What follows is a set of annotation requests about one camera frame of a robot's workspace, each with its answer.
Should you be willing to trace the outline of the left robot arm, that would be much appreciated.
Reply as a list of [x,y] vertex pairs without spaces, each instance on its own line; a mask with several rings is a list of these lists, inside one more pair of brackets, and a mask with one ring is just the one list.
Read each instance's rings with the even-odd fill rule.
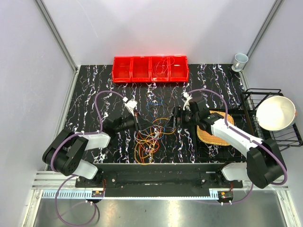
[[42,156],[42,161],[53,171],[64,176],[77,175],[86,178],[91,187],[98,187],[102,183],[102,175],[98,168],[82,159],[85,151],[95,148],[106,148],[113,138],[122,131],[142,131],[153,124],[139,115],[128,115],[115,120],[105,119],[103,131],[72,132],[63,129]]

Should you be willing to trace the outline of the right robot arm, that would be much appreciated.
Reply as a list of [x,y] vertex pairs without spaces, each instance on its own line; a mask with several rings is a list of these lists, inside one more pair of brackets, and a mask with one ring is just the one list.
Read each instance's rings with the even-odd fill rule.
[[249,180],[263,189],[270,184],[278,185],[280,177],[283,177],[281,184],[287,181],[287,169],[273,139],[263,140],[244,132],[222,115],[211,113],[205,104],[191,101],[188,106],[174,107],[167,127],[188,129],[191,126],[223,139],[246,158],[245,163],[229,163],[221,168],[215,175],[219,187],[226,187],[235,180]]

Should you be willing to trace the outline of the woven bamboo basket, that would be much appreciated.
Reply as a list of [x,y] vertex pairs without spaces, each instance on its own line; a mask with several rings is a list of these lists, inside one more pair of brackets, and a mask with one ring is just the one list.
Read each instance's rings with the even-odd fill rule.
[[[218,113],[222,117],[225,117],[225,112],[210,110],[210,113],[211,114]],[[231,123],[232,125],[235,125],[233,117],[229,114],[227,115],[227,121],[229,123]],[[196,127],[196,134],[197,134],[199,140],[204,142],[205,144],[219,145],[219,146],[231,146],[230,143],[226,142],[225,140],[223,140],[219,137],[216,137],[214,135],[211,135],[206,131],[201,130],[199,126]]]

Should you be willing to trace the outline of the white mug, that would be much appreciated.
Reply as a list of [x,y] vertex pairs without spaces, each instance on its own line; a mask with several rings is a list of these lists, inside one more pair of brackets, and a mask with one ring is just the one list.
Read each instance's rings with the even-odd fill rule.
[[242,71],[248,60],[248,56],[243,53],[235,54],[232,64],[232,70],[235,72]]

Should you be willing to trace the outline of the white bowl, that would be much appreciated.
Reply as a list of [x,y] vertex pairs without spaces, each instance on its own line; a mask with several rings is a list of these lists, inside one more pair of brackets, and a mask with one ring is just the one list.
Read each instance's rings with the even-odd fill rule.
[[294,103],[284,96],[272,96],[257,108],[256,118],[261,128],[268,131],[281,131],[292,126],[297,117]]

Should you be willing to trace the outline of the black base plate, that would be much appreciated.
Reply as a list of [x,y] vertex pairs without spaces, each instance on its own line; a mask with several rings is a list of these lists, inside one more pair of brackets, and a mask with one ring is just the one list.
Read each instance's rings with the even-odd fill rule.
[[216,199],[211,189],[241,189],[241,180],[229,182],[219,172],[222,164],[98,164],[94,180],[80,177],[77,188],[105,186],[106,198]]

